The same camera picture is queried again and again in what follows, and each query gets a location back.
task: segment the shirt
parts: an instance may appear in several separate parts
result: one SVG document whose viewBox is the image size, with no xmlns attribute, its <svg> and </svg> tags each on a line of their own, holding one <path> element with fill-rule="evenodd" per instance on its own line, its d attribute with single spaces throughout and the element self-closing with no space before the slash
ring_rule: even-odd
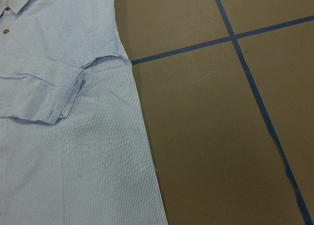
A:
<svg viewBox="0 0 314 225">
<path fill-rule="evenodd" d="M 167 224 L 114 0 L 0 0 L 0 224 Z"/>
</svg>

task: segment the fabric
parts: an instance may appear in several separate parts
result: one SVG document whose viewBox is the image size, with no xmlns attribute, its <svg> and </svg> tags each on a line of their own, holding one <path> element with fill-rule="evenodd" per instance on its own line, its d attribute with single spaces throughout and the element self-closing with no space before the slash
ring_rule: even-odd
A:
<svg viewBox="0 0 314 225">
<path fill-rule="evenodd" d="M 0 224 L 166 225 L 114 0 L 0 14 Z"/>
</svg>

